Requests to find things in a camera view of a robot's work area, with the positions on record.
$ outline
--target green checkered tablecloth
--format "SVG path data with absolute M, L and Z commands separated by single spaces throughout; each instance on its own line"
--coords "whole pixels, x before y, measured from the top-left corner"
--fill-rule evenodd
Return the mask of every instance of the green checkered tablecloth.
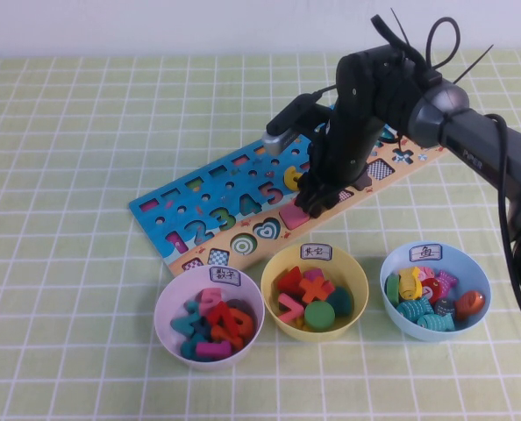
M 304 236 L 367 272 L 368 309 L 340 340 L 298 343 L 267 318 L 246 359 L 205 374 L 155 337 L 171 278 L 128 202 L 257 140 L 340 56 L 0 61 L 0 419 L 521 421 L 496 192 L 449 155 Z M 521 131 L 521 51 L 493 51 L 460 85 Z M 456 340 L 418 343 L 383 310 L 384 257 L 419 239 L 470 253 L 492 282 L 486 321 Z

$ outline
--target heart shape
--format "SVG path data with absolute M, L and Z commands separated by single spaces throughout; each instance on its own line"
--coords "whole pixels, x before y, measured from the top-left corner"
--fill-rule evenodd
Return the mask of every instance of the heart shape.
M 255 225 L 253 232 L 261 239 L 277 239 L 280 235 L 280 222 L 274 218 L 267 218 L 262 224 Z

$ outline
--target number puzzle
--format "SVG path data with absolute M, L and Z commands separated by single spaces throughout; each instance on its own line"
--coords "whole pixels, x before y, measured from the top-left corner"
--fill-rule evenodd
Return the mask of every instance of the number puzzle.
M 392 143 L 385 127 L 368 160 L 371 185 L 343 190 L 334 208 L 313 219 L 293 204 L 293 181 L 309 169 L 309 143 L 299 136 L 271 156 L 257 140 L 131 201 L 129 208 L 173 275 L 207 264 L 242 270 L 443 153 L 442 147 L 424 150 L 407 139 Z

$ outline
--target yellow bowl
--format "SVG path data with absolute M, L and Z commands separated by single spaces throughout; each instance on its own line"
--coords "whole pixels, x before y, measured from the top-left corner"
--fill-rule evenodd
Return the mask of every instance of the yellow bowl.
M 295 266 L 302 273 L 320 268 L 328 281 L 349 290 L 353 299 L 351 316 L 337 318 L 332 328 L 325 332 L 307 332 L 282 322 L 278 318 L 282 312 L 278 308 L 276 281 Z M 358 320 L 366 309 L 369 298 L 368 279 L 356 259 L 337 247 L 318 243 L 294 244 L 277 253 L 262 272 L 260 292 L 268 313 L 278 327 L 292 338 L 303 342 L 326 342 L 339 338 Z

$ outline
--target white bowl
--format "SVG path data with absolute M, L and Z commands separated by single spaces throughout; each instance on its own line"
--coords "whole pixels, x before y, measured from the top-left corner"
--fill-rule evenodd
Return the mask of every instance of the white bowl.
M 224 360 L 201 362 L 182 357 L 181 344 L 186 338 L 171 327 L 171 320 L 188 315 L 183 305 L 189 300 L 194 300 L 198 293 L 205 288 L 220 288 L 223 301 L 233 298 L 246 301 L 253 309 L 256 318 L 256 332 L 253 339 L 241 351 Z M 261 291 L 249 276 L 237 269 L 225 266 L 201 266 L 176 276 L 165 287 L 155 305 L 153 323 L 161 344 L 176 359 L 196 370 L 216 371 L 233 366 L 247 355 L 253 342 L 259 336 L 264 316 L 265 308 Z

